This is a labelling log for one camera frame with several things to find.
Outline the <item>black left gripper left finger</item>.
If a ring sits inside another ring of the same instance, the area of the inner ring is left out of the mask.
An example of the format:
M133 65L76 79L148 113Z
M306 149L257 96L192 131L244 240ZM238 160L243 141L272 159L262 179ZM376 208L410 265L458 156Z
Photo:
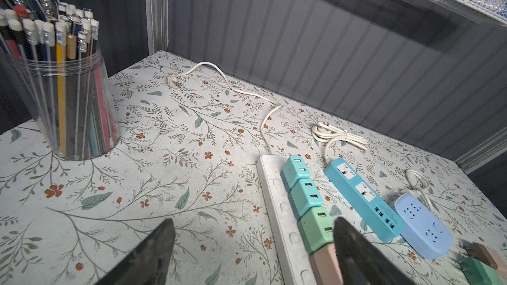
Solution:
M176 232L173 220L162 221L98 284L165 284Z

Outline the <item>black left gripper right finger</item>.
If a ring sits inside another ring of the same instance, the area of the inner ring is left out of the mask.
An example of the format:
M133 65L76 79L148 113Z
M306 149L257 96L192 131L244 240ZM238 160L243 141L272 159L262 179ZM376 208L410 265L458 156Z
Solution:
M334 222L334 245L344 284L413 284L341 216Z

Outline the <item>teal power strip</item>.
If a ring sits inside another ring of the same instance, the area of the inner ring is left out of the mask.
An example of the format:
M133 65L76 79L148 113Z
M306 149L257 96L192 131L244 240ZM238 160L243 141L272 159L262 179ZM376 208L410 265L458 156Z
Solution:
M401 236L405 222L345 160L332 161L324 174L382 242Z

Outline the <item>green plug cube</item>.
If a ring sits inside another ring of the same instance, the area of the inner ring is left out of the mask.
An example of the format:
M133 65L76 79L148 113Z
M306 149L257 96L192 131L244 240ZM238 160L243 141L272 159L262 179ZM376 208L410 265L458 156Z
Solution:
M334 242L334 222L325 207L311 208L297 226L309 255Z
M504 282L495 269L473 257L459 262L470 285L503 285Z

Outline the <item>teal plug cube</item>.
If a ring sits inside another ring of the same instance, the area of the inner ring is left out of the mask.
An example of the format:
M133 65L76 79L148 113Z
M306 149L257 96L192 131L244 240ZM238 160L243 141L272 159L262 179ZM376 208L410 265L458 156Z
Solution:
M308 179L311 176L310 170L301 156L290 156L280 175L287 192L290 192L300 179Z
M311 208L323 205L323 199L312 179L298 180L289 192L289 202L297 220Z

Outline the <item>white multicolour power strip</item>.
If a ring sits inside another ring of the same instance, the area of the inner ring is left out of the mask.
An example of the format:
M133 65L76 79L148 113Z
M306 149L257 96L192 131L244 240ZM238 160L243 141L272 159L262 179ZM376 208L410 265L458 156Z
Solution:
M289 203L289 193L281 178L286 156L261 155L257 162L261 190L285 284L315 284L297 219Z

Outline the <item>brown pink plug cube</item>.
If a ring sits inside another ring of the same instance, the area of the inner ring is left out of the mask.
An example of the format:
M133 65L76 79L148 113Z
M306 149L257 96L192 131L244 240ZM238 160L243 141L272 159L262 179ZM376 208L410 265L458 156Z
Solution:
M490 266L501 276L506 276L506 263L495 250L477 242L465 245L464 249L471 257Z

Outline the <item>blue square power socket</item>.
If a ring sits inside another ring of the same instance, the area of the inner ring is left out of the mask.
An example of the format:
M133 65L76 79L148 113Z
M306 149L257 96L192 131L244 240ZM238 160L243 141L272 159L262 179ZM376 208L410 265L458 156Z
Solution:
M391 207L406 225L401 236L421 257L434 260L450 251L449 229L420 200L405 193Z

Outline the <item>clear cup of pencils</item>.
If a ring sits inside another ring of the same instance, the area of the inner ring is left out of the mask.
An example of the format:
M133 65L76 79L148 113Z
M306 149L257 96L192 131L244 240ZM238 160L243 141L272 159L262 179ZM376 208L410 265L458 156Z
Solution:
M64 0L1 0L1 63L51 149L66 160L110 152L120 135L89 8Z

